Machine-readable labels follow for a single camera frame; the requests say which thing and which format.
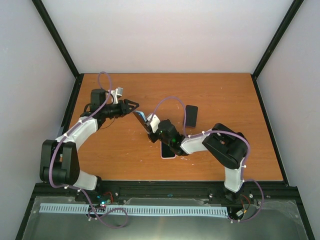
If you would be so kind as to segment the blue smartphone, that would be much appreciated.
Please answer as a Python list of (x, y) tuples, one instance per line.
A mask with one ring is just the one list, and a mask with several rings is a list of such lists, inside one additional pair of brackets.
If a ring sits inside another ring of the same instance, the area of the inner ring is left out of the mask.
[(147, 133), (150, 133), (150, 130), (147, 126), (147, 120), (144, 122), (144, 120), (136, 113), (136, 110), (133, 112), (134, 116), (137, 118), (137, 120), (141, 123), (141, 125), (144, 127), (145, 131)]

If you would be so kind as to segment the light blue phone case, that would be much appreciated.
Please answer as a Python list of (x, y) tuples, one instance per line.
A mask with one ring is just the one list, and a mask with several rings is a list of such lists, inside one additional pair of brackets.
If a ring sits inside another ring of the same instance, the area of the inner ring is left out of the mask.
[(146, 117), (145, 117), (145, 114), (142, 112), (142, 111), (136, 111), (136, 113), (143, 119), (144, 122), (146, 122)]

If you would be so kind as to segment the maroon smartphone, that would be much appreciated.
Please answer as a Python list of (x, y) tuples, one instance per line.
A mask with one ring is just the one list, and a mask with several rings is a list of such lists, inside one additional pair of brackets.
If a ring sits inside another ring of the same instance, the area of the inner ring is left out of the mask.
[(186, 112), (185, 127), (195, 128), (197, 125), (198, 107), (195, 105), (186, 105), (185, 112)]

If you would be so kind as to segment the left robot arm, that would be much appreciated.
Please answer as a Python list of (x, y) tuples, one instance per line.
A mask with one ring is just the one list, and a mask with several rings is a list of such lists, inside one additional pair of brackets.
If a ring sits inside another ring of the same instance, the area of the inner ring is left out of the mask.
[(78, 150), (96, 133), (106, 119), (122, 118), (139, 107), (137, 102), (121, 100), (123, 88), (108, 91), (93, 89), (88, 103), (74, 126), (54, 140), (45, 140), (41, 147), (39, 177), (54, 188), (86, 190), (92, 201), (103, 198), (101, 178), (80, 169)]

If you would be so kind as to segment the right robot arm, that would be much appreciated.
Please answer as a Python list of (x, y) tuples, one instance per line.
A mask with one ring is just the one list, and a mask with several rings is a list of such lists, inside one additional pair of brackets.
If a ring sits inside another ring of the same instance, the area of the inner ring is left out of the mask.
[(147, 120), (145, 129), (151, 142), (161, 141), (177, 156), (188, 156), (208, 151), (224, 167), (224, 197), (238, 200), (245, 182), (243, 173), (250, 154), (250, 145), (244, 135), (221, 123), (199, 134), (184, 136), (170, 120)]

